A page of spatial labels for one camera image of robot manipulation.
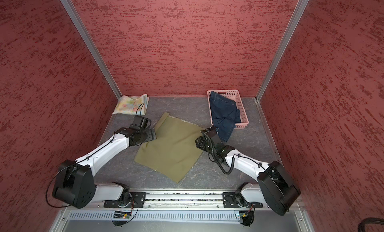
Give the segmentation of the left corner aluminium post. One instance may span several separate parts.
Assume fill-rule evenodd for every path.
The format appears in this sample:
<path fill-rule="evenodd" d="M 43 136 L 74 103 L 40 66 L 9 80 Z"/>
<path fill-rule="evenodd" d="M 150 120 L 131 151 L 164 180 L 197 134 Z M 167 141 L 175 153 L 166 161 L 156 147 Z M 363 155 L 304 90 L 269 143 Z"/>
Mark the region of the left corner aluminium post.
<path fill-rule="evenodd" d="M 117 83 L 115 82 L 110 70 L 108 69 L 106 63 L 104 62 L 99 50 L 97 49 L 95 43 L 93 42 L 88 30 L 86 29 L 86 26 L 81 20 L 81 17 L 79 16 L 78 12 L 75 9 L 74 4 L 71 0 L 60 0 L 62 6 L 64 7 L 65 11 L 67 12 L 68 16 L 70 17 L 72 23 L 74 24 L 76 30 L 80 34 L 83 42 L 85 43 L 88 51 L 91 53 L 94 61 L 96 62 L 98 68 L 102 72 L 104 78 L 106 79 L 108 85 L 110 86 L 112 92 L 117 97 L 117 99 L 120 99 L 122 97 L 122 93 L 120 89 L 118 88 Z"/>

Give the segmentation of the blue denim skirt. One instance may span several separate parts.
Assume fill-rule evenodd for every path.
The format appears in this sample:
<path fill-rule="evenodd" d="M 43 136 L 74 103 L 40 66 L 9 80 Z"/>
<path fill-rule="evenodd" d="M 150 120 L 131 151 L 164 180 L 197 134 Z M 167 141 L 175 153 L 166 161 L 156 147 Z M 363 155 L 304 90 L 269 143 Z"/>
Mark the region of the blue denim skirt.
<path fill-rule="evenodd" d="M 236 102 L 214 91 L 211 92 L 210 110 L 213 126 L 218 129 L 218 135 L 223 142 L 227 142 L 236 124 L 241 123 L 240 110 Z"/>

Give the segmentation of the corner aluminium post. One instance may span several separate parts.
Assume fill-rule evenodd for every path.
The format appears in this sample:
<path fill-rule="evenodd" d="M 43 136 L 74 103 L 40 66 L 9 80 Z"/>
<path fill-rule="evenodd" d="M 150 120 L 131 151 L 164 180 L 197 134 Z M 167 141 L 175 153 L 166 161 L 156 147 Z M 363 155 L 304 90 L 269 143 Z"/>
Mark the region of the corner aluminium post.
<path fill-rule="evenodd" d="M 272 62 L 270 64 L 270 67 L 267 71 L 267 74 L 261 84 L 261 87 L 256 95 L 256 103 L 261 103 L 261 100 L 263 98 L 264 93 L 267 90 L 267 87 L 280 63 L 280 60 L 282 59 L 284 52 L 286 48 L 288 47 L 290 40 L 294 34 L 294 31 L 308 5 L 310 0 L 298 0 L 296 7 L 291 15 L 291 18 L 288 22 L 288 25 L 284 31 L 284 34 L 282 36 L 282 39 L 279 43 L 279 46 L 277 48 L 277 51 L 272 59 Z"/>
<path fill-rule="evenodd" d="M 120 99 L 122 97 L 122 93 L 120 89 L 118 88 L 117 83 L 115 82 L 110 70 L 108 69 L 106 63 L 104 62 L 99 50 L 97 49 L 95 43 L 93 42 L 88 30 L 86 29 L 86 26 L 81 20 L 81 17 L 79 16 L 78 12 L 75 9 L 74 4 L 71 0 L 60 0 L 62 6 L 64 7 L 65 11 L 67 12 L 68 16 L 70 17 L 72 23 L 74 24 L 76 30 L 80 34 L 83 42 L 85 43 L 88 51 L 91 53 L 94 61 L 96 62 L 98 68 L 102 72 L 104 78 L 106 79 L 108 85 L 110 86 L 112 92 L 117 97 L 117 99 Z"/>

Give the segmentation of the circuit board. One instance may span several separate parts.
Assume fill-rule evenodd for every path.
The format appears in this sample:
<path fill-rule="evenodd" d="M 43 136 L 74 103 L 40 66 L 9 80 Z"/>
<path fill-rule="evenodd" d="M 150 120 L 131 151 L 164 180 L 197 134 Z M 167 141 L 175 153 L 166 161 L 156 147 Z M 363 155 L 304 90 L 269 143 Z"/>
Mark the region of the circuit board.
<path fill-rule="evenodd" d="M 132 212 L 114 211 L 113 219 L 128 220 L 131 218 Z"/>
<path fill-rule="evenodd" d="M 239 218 L 241 220 L 251 220 L 254 216 L 254 212 L 239 212 Z"/>

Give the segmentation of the right corner aluminium post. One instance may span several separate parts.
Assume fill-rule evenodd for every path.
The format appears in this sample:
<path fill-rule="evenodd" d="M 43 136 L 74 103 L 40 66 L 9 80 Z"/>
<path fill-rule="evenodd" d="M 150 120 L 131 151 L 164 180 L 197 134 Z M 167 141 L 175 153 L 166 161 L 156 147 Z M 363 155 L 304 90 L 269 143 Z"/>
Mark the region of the right corner aluminium post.
<path fill-rule="evenodd" d="M 261 84 L 261 87 L 256 95 L 256 103 L 261 103 L 261 100 L 263 98 L 264 93 L 267 90 L 267 87 L 280 63 L 280 60 L 282 59 L 284 52 L 286 48 L 288 47 L 290 40 L 294 34 L 294 31 L 308 5 L 310 0 L 298 0 L 296 7 L 291 15 L 291 18 L 288 22 L 288 25 L 284 31 L 284 34 L 282 36 L 282 39 L 279 43 L 279 46 L 277 48 L 277 51 L 272 59 L 272 62 L 270 64 L 270 67 L 267 71 L 267 74 Z"/>

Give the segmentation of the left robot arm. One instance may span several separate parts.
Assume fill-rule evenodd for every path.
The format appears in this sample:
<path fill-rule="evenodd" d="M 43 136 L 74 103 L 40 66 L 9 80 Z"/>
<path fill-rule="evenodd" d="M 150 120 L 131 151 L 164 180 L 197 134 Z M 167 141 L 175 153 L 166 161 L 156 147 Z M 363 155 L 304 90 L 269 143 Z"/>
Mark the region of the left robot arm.
<path fill-rule="evenodd" d="M 96 202 L 112 202 L 117 207 L 132 206 L 128 186 L 113 182 L 96 184 L 94 176 L 117 154 L 129 147 L 140 146 L 156 139 L 155 129 L 121 128 L 101 146 L 74 160 L 59 165 L 54 179 L 52 196 L 69 206 L 82 209 Z"/>

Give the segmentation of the aluminium front rail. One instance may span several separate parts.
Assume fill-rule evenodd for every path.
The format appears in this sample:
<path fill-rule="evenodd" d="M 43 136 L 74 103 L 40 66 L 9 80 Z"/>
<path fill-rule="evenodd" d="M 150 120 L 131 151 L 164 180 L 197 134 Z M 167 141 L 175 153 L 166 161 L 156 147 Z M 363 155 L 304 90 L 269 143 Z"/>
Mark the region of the aluminium front rail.
<path fill-rule="evenodd" d="M 215 191 L 215 190 L 142 190 L 138 192 L 146 192 L 146 199 L 142 210 L 237 210 L 225 209 L 223 206 L 222 193 L 228 191 Z M 82 210 L 128 210 L 117 208 L 104 208 L 104 201 L 99 200 L 90 202 Z M 272 207 L 265 202 L 262 203 L 263 208 L 257 210 L 271 210 Z"/>

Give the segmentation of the olive green skirt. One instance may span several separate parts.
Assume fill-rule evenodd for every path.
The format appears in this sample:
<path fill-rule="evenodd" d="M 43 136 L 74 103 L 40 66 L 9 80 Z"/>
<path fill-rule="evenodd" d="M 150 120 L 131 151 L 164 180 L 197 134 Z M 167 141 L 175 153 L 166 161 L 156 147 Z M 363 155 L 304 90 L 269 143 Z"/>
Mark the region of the olive green skirt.
<path fill-rule="evenodd" d="M 179 183 L 203 152 L 195 143 L 202 130 L 165 112 L 155 125 L 157 138 L 143 143 L 134 161 Z"/>

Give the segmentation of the left circuit board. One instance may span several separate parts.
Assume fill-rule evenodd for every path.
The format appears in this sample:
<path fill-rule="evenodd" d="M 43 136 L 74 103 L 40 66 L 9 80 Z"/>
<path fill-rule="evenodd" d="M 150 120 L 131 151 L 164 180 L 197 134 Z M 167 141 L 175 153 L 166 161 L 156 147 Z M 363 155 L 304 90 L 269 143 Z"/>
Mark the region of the left circuit board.
<path fill-rule="evenodd" d="M 128 220 L 131 218 L 132 212 L 114 211 L 113 219 Z"/>

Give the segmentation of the floral pastel skirt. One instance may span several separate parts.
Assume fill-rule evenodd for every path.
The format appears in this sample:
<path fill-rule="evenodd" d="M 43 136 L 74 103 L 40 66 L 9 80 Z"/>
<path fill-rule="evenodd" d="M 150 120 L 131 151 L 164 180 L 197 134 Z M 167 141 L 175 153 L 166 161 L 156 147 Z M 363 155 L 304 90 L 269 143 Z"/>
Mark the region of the floral pastel skirt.
<path fill-rule="evenodd" d="M 145 115 L 149 103 L 147 94 L 141 96 L 126 96 L 123 95 L 114 109 L 113 114 L 126 114 L 126 115 Z"/>

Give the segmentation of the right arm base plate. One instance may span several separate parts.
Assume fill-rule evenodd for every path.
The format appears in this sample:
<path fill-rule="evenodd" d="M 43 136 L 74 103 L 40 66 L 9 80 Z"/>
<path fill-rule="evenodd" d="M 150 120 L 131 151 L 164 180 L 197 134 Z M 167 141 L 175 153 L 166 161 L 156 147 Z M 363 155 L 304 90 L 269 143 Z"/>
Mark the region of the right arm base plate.
<path fill-rule="evenodd" d="M 224 192 L 223 206 L 225 209 L 261 209 L 263 208 L 262 203 L 249 203 L 240 194 L 235 192 Z"/>

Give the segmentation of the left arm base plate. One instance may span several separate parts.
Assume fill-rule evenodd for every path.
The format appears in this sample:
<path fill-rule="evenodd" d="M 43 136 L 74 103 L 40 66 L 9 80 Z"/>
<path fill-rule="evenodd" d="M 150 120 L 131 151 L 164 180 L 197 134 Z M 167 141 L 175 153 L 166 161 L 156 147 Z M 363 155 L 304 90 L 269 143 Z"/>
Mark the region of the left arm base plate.
<path fill-rule="evenodd" d="M 125 193 L 117 201 L 104 201 L 104 208 L 142 208 L 144 206 L 146 195 L 146 192 Z"/>

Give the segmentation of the pink plastic basket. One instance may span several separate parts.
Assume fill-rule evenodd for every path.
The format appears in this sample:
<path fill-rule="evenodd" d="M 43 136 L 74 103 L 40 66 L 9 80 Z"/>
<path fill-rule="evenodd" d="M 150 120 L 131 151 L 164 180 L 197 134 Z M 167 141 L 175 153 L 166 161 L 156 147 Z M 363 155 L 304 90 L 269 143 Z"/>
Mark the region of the pink plastic basket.
<path fill-rule="evenodd" d="M 223 97 L 226 97 L 230 100 L 233 100 L 236 103 L 237 109 L 240 111 L 241 123 L 236 124 L 235 130 L 244 129 L 249 124 L 249 119 L 245 111 L 240 93 L 237 89 L 221 89 L 221 90 L 208 90 L 207 98 L 211 96 L 211 92 L 220 94 Z"/>

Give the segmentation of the right circuit board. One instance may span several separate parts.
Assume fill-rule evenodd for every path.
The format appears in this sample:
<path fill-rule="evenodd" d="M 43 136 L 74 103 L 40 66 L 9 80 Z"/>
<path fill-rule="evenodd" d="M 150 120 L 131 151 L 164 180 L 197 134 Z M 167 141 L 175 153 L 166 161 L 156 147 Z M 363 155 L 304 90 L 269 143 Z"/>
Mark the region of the right circuit board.
<path fill-rule="evenodd" d="M 239 212 L 239 218 L 241 220 L 251 220 L 254 216 L 254 212 Z"/>

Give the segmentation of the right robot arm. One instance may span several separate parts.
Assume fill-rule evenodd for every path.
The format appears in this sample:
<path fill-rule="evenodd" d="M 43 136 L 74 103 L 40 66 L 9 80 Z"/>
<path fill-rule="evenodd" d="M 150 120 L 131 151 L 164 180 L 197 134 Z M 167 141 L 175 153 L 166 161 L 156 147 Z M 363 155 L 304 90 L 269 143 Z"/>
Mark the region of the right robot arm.
<path fill-rule="evenodd" d="M 276 214 L 283 216 L 301 195 L 299 186 L 281 163 L 266 163 L 246 156 L 234 147 L 224 144 L 214 128 L 201 131 L 201 136 L 195 143 L 198 149 L 209 154 L 211 162 L 215 163 L 223 174 L 230 175 L 234 170 L 238 170 L 256 181 L 256 184 L 241 184 L 232 193 L 232 198 L 227 200 L 231 205 L 252 209 L 266 205 Z"/>

